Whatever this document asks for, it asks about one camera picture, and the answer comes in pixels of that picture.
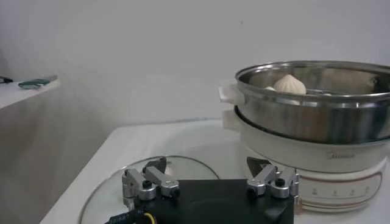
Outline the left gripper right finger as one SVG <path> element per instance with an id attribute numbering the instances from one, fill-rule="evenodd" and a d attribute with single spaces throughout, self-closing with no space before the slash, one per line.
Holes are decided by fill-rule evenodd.
<path id="1" fill-rule="evenodd" d="M 274 198 L 299 199 L 299 174 L 295 168 L 279 170 L 268 160 L 253 157 L 247 157 L 246 163 L 250 173 L 247 193 L 252 198 L 263 196 L 266 191 L 270 191 Z"/>

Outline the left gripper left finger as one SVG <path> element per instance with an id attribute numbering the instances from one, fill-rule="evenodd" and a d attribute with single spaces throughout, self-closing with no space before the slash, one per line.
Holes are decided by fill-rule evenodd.
<path id="1" fill-rule="evenodd" d="M 179 181 L 165 174 L 168 162 L 166 157 L 149 161 L 139 172 L 135 168 L 126 168 L 122 174 L 122 200 L 127 208 L 135 206 L 135 200 L 152 201 L 157 192 L 162 197 L 179 198 Z"/>

